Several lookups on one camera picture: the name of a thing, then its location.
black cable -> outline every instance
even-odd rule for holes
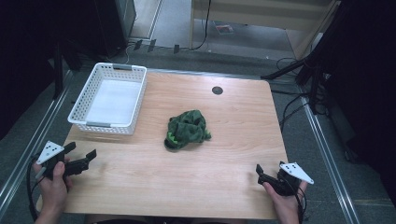
[[[33,203],[33,190],[31,189],[30,185],[30,175],[32,172],[32,165],[35,159],[31,159],[29,165],[27,167],[26,172],[26,189],[27,189],[27,197],[29,199],[29,210],[30,214],[32,215],[33,221],[36,221],[38,218],[37,212],[35,211],[35,204]]]
[[[201,20],[201,27],[202,27],[202,30],[204,31],[204,30],[205,30],[204,20]],[[206,49],[205,49],[204,51],[207,51],[208,48],[209,48],[209,44],[206,43]]]
[[[277,90],[271,90],[271,92],[285,94],[285,95],[301,95],[301,96],[309,95],[309,92],[299,93],[299,92],[288,92],[288,91],[277,91]]]
[[[32,188],[32,194],[33,194],[33,191],[35,191],[35,188],[38,186],[38,184],[40,184],[40,182],[41,182],[43,179],[44,179],[44,176],[41,176],[41,179],[38,180],[37,182],[35,182],[35,184],[33,185],[33,188]]]
[[[212,0],[209,0],[209,6],[207,7],[207,14],[206,14],[206,24],[205,24],[205,38],[204,41],[202,41],[201,45],[196,47],[196,48],[192,48],[191,50],[197,50],[199,49],[206,41],[206,37],[207,37],[207,21],[209,20],[209,12],[210,12],[210,5],[212,4]]]
[[[300,187],[298,189],[301,191],[303,199],[304,199],[304,209],[303,209],[303,214],[304,214],[305,210],[306,210],[306,196],[305,196],[304,191]]]
[[[291,184],[289,183],[289,181],[288,181],[285,177],[283,177],[283,176],[281,176],[281,178],[282,178],[283,181],[285,181],[285,182],[288,184],[288,186],[290,187],[291,191],[294,191],[294,188],[291,186]],[[297,200],[297,204],[298,204],[298,219],[299,219],[299,223],[302,224],[302,223],[303,223],[303,217],[304,217],[304,213],[305,213],[306,207],[303,208],[303,205],[301,204],[301,201],[300,201],[300,199],[298,198],[298,190],[297,190],[297,192],[294,192],[294,196],[295,196],[295,198],[296,198],[296,200]]]
[[[328,94],[327,94],[326,90],[324,89],[324,87],[321,86],[320,84],[318,85],[318,92],[317,92],[317,97],[316,97],[315,102],[316,102],[315,110],[317,111],[317,114],[328,116],[329,115],[329,113],[328,113]],[[322,112],[320,112],[318,110],[318,105],[321,105]]]
[[[297,60],[296,60],[295,58],[281,58],[281,59],[279,59],[279,60],[276,61],[276,68],[277,68],[277,70],[281,70],[281,68],[279,67],[280,61],[282,61],[282,60],[287,60],[287,59],[292,59],[292,60],[293,60],[292,62],[290,62],[289,65],[291,65],[291,64],[297,62]],[[294,72],[294,70],[292,70],[291,72],[292,72],[294,75],[298,75],[296,72]]]
[[[302,109],[305,105],[301,105],[299,106],[297,109],[293,110],[289,115],[286,116],[286,111],[288,110],[288,107],[294,103],[296,100],[298,100],[300,97],[305,96],[306,93],[300,93],[297,95],[297,97],[295,97],[292,101],[290,101],[286,106],[285,109],[283,110],[283,115],[282,115],[282,120],[279,122],[280,125],[280,131],[283,133],[283,127],[285,125],[286,120],[288,120],[292,115],[294,115],[295,113],[297,113],[300,109]]]
[[[310,66],[307,62],[306,62],[306,58],[304,58],[303,63],[305,64],[305,66],[309,69],[316,69],[316,66]]]

floor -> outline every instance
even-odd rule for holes
[[[155,39],[157,47],[166,48],[173,48],[175,45],[181,48],[189,46],[191,1],[162,0],[161,3],[158,3],[158,0],[134,1],[138,15],[134,29],[140,31],[153,27],[153,32],[151,35],[146,33],[147,35],[142,36],[135,35],[133,31],[132,40],[144,39],[149,43],[150,40]],[[156,17],[152,12],[158,5],[161,7]],[[145,17],[143,21],[141,17],[146,12],[151,13],[150,20]],[[200,46],[205,38],[205,21],[195,20],[194,23],[192,45],[195,48]],[[216,29],[217,25],[227,25],[233,32],[227,35],[221,34]],[[285,30],[221,21],[207,23],[207,37],[198,51],[267,60],[294,58]]]

hand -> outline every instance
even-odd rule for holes
[[[38,173],[41,165],[33,164],[35,172]],[[52,180],[44,177],[38,184],[43,199],[43,207],[35,223],[58,223],[64,212],[67,198],[67,188],[71,189],[73,184],[68,176],[64,181],[64,163],[58,161],[53,169]]]
[[[279,223],[281,224],[293,224],[293,223],[299,223],[299,209],[298,209],[298,203],[296,200],[295,196],[280,196],[275,192],[273,187],[267,183],[264,182],[262,184],[265,188],[265,191],[270,195],[270,197],[273,200],[274,203],[274,208],[276,210],[276,215],[277,218],[279,219]],[[306,186],[308,184],[305,181],[302,181],[300,184],[300,189],[299,189],[299,200],[303,198],[303,192],[306,190]]]

gray floor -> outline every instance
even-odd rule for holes
[[[157,46],[173,47],[175,44],[180,44],[181,47],[187,47],[188,35],[186,34],[188,33],[188,28],[185,27],[186,22],[180,20],[180,25],[171,22],[171,18],[174,20],[178,15],[169,11],[173,8],[171,3],[174,2],[176,1],[163,0],[163,7],[152,36],[152,38],[157,39]],[[181,3],[187,5],[188,2],[182,1]],[[188,14],[188,11],[178,10],[177,13],[180,15]],[[171,29],[169,26],[166,27],[166,24],[163,23],[171,23],[175,29]],[[197,41],[194,46],[200,44],[198,36],[203,34],[201,21],[196,21],[195,23],[196,35],[194,36],[197,36]],[[235,27],[235,31],[239,29],[238,24],[231,24],[231,26]],[[233,38],[232,36],[218,35],[216,30],[211,29],[207,42],[198,51],[185,50],[174,54],[172,49],[156,48],[154,51],[148,52],[148,47],[143,46],[139,50],[129,48],[129,59],[125,52],[121,52],[110,60],[115,63],[126,63],[128,61],[129,64],[143,65],[154,69],[206,72],[210,76],[230,74],[227,76],[259,79],[260,75],[268,75],[277,70],[276,60],[283,57],[292,57],[290,47],[288,48],[288,41],[282,37],[285,35],[281,30],[269,28],[267,31],[271,30],[273,33],[265,33],[266,28],[261,30],[261,27],[245,27],[244,25],[241,25],[240,29],[244,30],[244,32],[245,29],[253,32],[252,36],[258,37],[256,40],[257,45],[260,45],[262,49],[253,50],[255,49],[254,46],[250,46],[249,43],[254,41],[245,41],[247,37],[239,39],[239,42],[238,36],[240,35],[234,35],[234,39],[231,39]],[[267,35],[262,37],[266,39],[265,43],[260,41],[262,35]],[[71,125],[66,118],[71,110],[72,102],[77,99],[94,65],[90,60],[85,59],[83,56],[82,58],[84,59],[84,65],[80,71],[70,73],[72,77],[70,88],[55,119],[49,129],[43,133],[43,141],[51,140],[62,143],[67,136]],[[293,92],[299,90],[293,83],[293,74],[283,76],[270,84],[273,90]],[[43,143],[32,147],[29,142],[32,136],[35,136],[35,130],[45,116],[47,108],[53,103],[51,101],[52,93],[53,86],[51,85],[43,91],[35,103],[23,114],[9,134],[0,141],[0,153],[2,155],[0,158],[0,168],[2,170],[0,183],[2,186],[11,176],[15,164],[24,151],[38,150],[42,147]],[[293,96],[274,93],[273,97],[278,118],[281,120],[283,109],[293,99]],[[292,111],[301,104],[301,101],[295,102],[288,111]],[[378,174],[366,164],[352,164],[346,161],[343,144],[337,137],[331,118],[326,116],[316,116],[316,118],[329,145],[335,166],[356,209],[360,223],[396,223],[395,208],[384,191]],[[315,185],[309,186],[306,193],[308,207],[305,213],[305,222],[315,224],[348,223],[337,196],[335,185],[332,182],[329,168],[326,167],[323,159],[318,139],[304,110],[300,110],[288,120],[282,135],[289,161],[297,161],[315,180]],[[4,214],[0,214],[1,223],[31,222],[27,207],[25,184],[24,180],[22,180],[16,191],[11,192],[9,197],[13,196],[13,198],[7,211]],[[83,218],[83,215],[65,215],[62,223],[83,223]],[[257,224],[275,223],[273,220],[250,220],[249,222]]]
[[[134,0],[136,19],[131,36],[133,38],[151,39],[162,0]]]

white plastic basket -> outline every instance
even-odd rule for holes
[[[133,134],[147,68],[97,63],[67,120],[84,132]]]

